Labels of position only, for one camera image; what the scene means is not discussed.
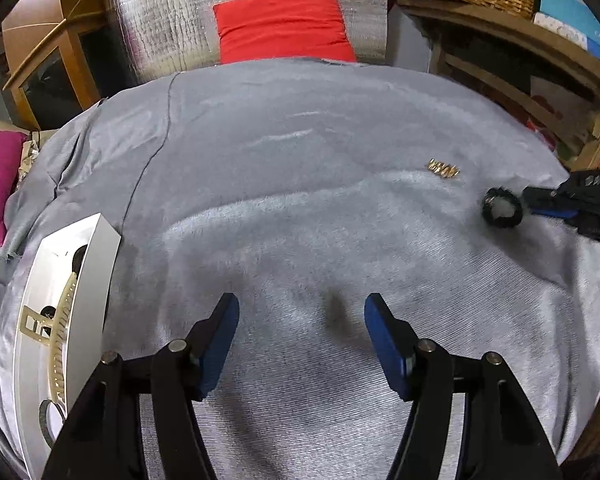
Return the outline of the cream hair claw clip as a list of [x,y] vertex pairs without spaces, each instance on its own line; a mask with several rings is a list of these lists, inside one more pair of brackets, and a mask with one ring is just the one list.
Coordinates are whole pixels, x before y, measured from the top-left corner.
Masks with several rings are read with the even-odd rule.
[[48,349],[47,383],[50,400],[68,411],[65,360],[69,323],[73,307],[78,274],[72,271],[62,290],[52,318],[23,306],[19,317],[20,333],[39,342]]

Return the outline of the gold snowflake brooch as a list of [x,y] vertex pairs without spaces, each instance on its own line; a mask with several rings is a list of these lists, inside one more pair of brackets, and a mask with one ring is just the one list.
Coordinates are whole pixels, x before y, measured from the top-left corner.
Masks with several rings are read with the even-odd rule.
[[430,161],[427,162],[426,168],[428,171],[442,179],[454,179],[460,174],[460,170],[457,166],[437,159],[430,159]]

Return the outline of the clear glass bangle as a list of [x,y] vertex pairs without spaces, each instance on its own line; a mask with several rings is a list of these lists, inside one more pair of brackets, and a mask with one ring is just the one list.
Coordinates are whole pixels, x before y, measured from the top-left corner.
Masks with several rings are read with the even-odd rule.
[[38,426],[45,443],[52,448],[65,423],[62,408],[50,399],[45,399],[38,407]]

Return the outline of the white jewelry tray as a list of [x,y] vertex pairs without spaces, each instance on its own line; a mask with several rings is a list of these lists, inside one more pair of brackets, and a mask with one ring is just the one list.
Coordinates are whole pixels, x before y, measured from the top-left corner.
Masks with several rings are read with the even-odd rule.
[[14,399],[27,474],[39,479],[61,426],[102,355],[121,236],[102,214],[42,239],[16,325]]

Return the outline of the wooden shelf table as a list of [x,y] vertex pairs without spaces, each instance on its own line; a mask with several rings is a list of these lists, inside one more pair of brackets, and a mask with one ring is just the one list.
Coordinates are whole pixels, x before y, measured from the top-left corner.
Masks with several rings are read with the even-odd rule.
[[503,107],[569,170],[600,166],[600,59],[503,11],[450,0],[398,0],[432,42],[430,73]]

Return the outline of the light blue shoe box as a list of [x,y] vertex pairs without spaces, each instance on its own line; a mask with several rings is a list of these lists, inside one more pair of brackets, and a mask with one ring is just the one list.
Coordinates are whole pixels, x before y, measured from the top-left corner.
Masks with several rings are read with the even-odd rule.
[[600,59],[600,22],[580,0],[540,0],[533,21]]

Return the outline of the grey table cloth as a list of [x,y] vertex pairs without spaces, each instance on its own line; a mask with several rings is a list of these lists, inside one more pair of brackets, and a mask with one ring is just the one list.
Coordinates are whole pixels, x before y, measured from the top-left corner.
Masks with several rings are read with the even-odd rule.
[[0,451],[24,478],[12,364],[38,245],[102,214],[121,236],[106,349],[147,356],[239,299],[197,413],[220,478],[385,478],[408,407],[364,325],[372,292],[449,352],[501,353],[565,460],[600,397],[600,244],[535,216],[492,228],[481,201],[567,177],[504,110],[412,70],[288,58],[122,91],[59,129],[7,202]]

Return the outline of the red cushion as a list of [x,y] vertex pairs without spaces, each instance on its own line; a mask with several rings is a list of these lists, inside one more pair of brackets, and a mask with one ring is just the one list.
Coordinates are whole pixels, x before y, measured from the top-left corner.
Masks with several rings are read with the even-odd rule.
[[213,7],[223,64],[267,58],[354,62],[338,0],[232,0]]

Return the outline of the wooden cabinet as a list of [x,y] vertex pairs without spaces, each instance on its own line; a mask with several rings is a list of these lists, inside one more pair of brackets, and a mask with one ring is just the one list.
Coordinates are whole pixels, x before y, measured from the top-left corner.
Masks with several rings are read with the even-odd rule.
[[3,89],[23,127],[57,129],[99,101],[83,39],[106,23],[105,0],[19,0],[4,18]]

